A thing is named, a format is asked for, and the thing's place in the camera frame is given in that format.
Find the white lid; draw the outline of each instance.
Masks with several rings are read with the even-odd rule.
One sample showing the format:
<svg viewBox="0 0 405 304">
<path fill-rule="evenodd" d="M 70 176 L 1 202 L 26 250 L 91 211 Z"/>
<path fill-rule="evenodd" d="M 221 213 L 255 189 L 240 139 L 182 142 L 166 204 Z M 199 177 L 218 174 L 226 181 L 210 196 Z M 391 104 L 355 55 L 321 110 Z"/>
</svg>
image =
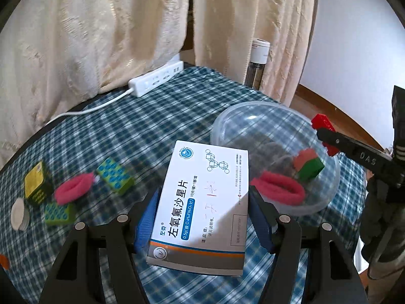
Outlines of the white lid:
<svg viewBox="0 0 405 304">
<path fill-rule="evenodd" d="M 24 205 L 24 199 L 18 198 L 11 208 L 11 227 L 14 230 L 25 230 L 30 221 L 30 213 Z"/>
<path fill-rule="evenodd" d="M 255 44 L 257 46 L 269 47 L 270 48 L 270 42 L 269 41 L 264 41 L 262 39 L 253 39 L 252 44 Z"/>
<path fill-rule="evenodd" d="M 269 51 L 270 42 L 260 39 L 253 39 L 252 51 L 250 52 L 250 61 L 256 64 L 266 64 Z"/>
</svg>

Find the red block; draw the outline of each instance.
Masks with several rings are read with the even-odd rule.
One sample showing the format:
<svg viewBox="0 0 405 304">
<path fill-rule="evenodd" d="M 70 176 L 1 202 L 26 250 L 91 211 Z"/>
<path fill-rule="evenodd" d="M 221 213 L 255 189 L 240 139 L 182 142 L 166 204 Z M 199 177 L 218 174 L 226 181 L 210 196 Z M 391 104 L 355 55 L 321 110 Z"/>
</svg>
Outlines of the red block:
<svg viewBox="0 0 405 304">
<path fill-rule="evenodd" d="M 316 116 L 313 117 L 311 123 L 312 128 L 314 128 L 315 130 L 318 130 L 320 128 L 326 128 L 336 132 L 335 128 L 333 128 L 331 122 L 329 121 L 328 117 L 325 114 L 317 114 Z"/>
<path fill-rule="evenodd" d="M 333 128 L 331 122 L 329 121 L 328 117 L 325 114 L 317 114 L 311 120 L 311 123 L 312 128 L 314 128 L 315 130 L 318 130 L 320 128 L 326 128 L 336 132 L 335 128 Z M 328 149 L 329 156 L 334 156 L 340 152 L 335 146 L 326 144 L 325 142 L 322 142 L 322 145 Z"/>
</svg>

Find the orange object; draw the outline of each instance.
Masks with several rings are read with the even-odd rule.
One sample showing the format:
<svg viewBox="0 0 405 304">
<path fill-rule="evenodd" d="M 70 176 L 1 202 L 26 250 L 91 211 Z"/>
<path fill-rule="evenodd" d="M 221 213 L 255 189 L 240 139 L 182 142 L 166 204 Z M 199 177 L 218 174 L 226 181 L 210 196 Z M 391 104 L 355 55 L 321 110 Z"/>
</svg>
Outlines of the orange object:
<svg viewBox="0 0 405 304">
<path fill-rule="evenodd" d="M 300 171 L 305 163 L 307 163 L 309 160 L 316 159 L 317 157 L 318 155 L 316 154 L 314 149 L 303 149 L 298 153 L 297 156 L 294 157 L 292 163 L 295 170 Z"/>
<path fill-rule="evenodd" d="M 7 259 L 6 256 L 0 255 L 0 265 L 3 267 L 3 269 L 8 270 L 10 269 L 10 264 L 9 260 Z"/>
</svg>

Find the white power cord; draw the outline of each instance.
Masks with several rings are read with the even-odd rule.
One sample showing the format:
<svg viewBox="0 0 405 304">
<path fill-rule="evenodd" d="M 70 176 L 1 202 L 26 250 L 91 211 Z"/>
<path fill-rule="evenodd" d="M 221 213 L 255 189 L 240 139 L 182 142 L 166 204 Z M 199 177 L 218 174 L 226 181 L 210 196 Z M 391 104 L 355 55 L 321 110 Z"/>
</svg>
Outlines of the white power cord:
<svg viewBox="0 0 405 304">
<path fill-rule="evenodd" d="M 134 88 L 130 88 L 127 91 L 125 91 L 124 93 L 122 93 L 121 95 L 109 100 L 108 102 L 105 102 L 104 104 L 101 104 L 99 106 L 93 107 L 93 108 L 89 108 L 88 110 L 84 110 L 84 111 L 80 111 L 80 112 L 66 112 L 66 113 L 62 113 L 59 114 L 57 117 L 54 117 L 53 119 L 51 119 L 47 124 L 50 124 L 51 122 L 55 121 L 56 119 L 60 118 L 60 117 L 64 117 L 64 116 L 82 116 L 83 114 L 88 114 L 94 111 L 97 111 L 103 107 L 106 107 L 107 105 L 110 105 L 111 103 L 116 102 L 117 100 L 120 100 L 121 98 L 128 96 L 130 93 L 132 93 L 134 91 Z"/>
</svg>

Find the pink sponge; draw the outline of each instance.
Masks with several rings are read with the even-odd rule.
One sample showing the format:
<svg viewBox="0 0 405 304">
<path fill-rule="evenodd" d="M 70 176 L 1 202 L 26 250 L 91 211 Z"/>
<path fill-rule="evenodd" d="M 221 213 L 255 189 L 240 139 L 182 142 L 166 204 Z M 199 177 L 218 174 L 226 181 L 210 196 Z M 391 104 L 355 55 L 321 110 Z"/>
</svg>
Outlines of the pink sponge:
<svg viewBox="0 0 405 304">
<path fill-rule="evenodd" d="M 64 182 L 55 191 L 55 199 L 58 205 L 62 206 L 72 202 L 90 190 L 94 182 L 94 174 L 81 174 Z"/>
<path fill-rule="evenodd" d="M 256 186 L 261 195 L 286 205 L 300 205 L 305 198 L 305 190 L 301 184 L 290 177 L 270 171 L 264 171 L 259 178 L 252 179 L 250 184 Z"/>
<path fill-rule="evenodd" d="M 316 159 L 318 155 L 316 154 L 314 149 L 303 149 L 298 153 L 294 160 L 292 161 L 295 170 L 300 171 L 301 168 L 307 163 L 309 160 Z"/>
</svg>

